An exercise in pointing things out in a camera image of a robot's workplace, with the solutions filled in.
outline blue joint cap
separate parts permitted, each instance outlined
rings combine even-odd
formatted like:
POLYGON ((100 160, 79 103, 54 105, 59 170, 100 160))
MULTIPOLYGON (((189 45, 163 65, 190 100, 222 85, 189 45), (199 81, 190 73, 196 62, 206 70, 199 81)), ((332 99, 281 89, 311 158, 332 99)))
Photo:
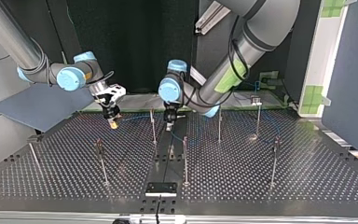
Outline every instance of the blue joint cap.
POLYGON ((24 72, 22 72, 22 70, 19 67, 17 67, 17 73, 19 74, 19 78, 21 78, 22 80, 27 82, 33 82, 30 79, 28 79, 28 77, 25 76, 24 72))
POLYGON ((179 83, 171 77, 161 80, 158 87, 158 95, 165 102, 177 101, 181 94, 179 83))
POLYGON ((187 72, 187 63, 182 60, 170 60, 167 68, 176 72, 187 72))
POLYGON ((58 73, 57 83, 65 91, 75 91, 86 84, 86 79, 82 70, 65 67, 58 73))
POLYGON ((219 111, 219 108, 220 108, 220 105, 216 105, 203 115, 208 118, 212 118, 217 113, 217 111, 219 111))
POLYGON ((97 60, 97 58, 95 58, 94 53, 92 53, 91 51, 87 51, 81 54, 77 54, 74 57, 74 61, 75 63, 77 62, 82 62, 82 61, 90 61, 90 60, 97 60))

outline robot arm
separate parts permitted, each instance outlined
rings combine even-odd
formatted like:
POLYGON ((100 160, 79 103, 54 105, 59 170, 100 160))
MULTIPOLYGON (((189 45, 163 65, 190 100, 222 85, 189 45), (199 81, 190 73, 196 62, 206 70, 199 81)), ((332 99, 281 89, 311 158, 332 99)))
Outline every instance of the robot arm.
POLYGON ((187 71, 186 63, 172 60, 168 64, 167 75, 161 80, 158 88, 158 94, 165 105, 170 107, 187 105, 209 118, 215 115, 230 90, 245 79, 246 69, 254 65, 266 51, 272 51, 282 43, 293 27, 300 1, 218 0, 218 2, 245 19, 242 32, 234 46, 234 56, 230 59, 230 55, 227 55, 200 89, 183 80, 183 73, 187 71))
POLYGON ((117 127, 116 119, 119 108, 117 103, 126 94, 119 86, 107 85, 92 52, 85 52, 74 57, 74 64, 51 63, 42 48, 30 38, 16 23, 10 12, 0 1, 0 44, 17 63, 19 77, 32 83, 57 84, 66 91, 75 91, 89 87, 95 101, 103 108, 103 116, 111 127, 117 127))

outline black backdrop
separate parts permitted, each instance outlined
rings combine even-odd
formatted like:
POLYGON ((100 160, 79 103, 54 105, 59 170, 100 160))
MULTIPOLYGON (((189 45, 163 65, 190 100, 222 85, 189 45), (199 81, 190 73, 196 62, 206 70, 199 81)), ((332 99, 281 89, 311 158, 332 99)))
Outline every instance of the black backdrop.
POLYGON ((92 50, 105 73, 131 93, 156 92, 167 61, 191 63, 193 0, 67 0, 83 51, 92 50))

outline light gray board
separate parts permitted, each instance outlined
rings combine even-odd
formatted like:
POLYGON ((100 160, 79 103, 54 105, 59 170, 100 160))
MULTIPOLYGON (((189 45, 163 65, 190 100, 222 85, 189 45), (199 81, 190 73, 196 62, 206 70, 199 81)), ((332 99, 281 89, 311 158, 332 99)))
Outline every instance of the light gray board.
POLYGON ((0 102, 0 114, 46 132, 93 101, 89 89, 64 91, 58 86, 34 84, 0 102))
POLYGON ((349 5, 324 108, 324 126, 358 149, 358 1, 349 5))
MULTIPOLYGON (((2 161, 0 211, 136 214, 143 208, 145 214, 154 213, 157 204, 144 197, 155 155, 150 118, 145 116, 125 114, 120 127, 112 130, 101 114, 80 114, 34 144, 40 170, 28 147, 2 161), (98 138, 105 149, 109 187, 94 151, 98 138)), ((160 131, 162 114, 155 117, 160 131)))
MULTIPOLYGON (((230 98, 223 103, 223 108, 242 108, 252 106, 250 102, 251 95, 254 95, 253 91, 238 91, 233 93, 230 98)), ((273 93, 270 91, 258 91, 257 95, 261 97, 264 105, 281 107, 282 104, 273 93)), ((148 110, 150 108, 163 110, 164 104, 157 94, 140 94, 140 95, 126 95, 123 100, 118 104, 122 111, 136 111, 136 110, 148 110)), ((84 111, 102 111, 101 107, 92 103, 84 111)))

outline metal table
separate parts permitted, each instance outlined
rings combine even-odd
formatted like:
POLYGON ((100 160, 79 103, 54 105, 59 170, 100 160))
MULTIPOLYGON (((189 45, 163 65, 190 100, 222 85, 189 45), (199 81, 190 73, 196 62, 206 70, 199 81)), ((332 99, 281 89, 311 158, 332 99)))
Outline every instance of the metal table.
POLYGON ((115 131, 100 114, 67 120, 34 145, 40 169, 28 147, 0 163, 0 211, 358 217, 358 160, 294 112, 263 111, 254 140, 256 111, 223 111, 221 143, 218 118, 186 114, 174 134, 163 131, 156 114, 156 145, 148 114, 125 114, 115 131), (271 140, 278 134, 282 149, 271 184, 271 140), (109 186, 93 151, 98 138, 106 146, 109 186), (174 182, 177 196, 145 197, 149 182, 174 182))

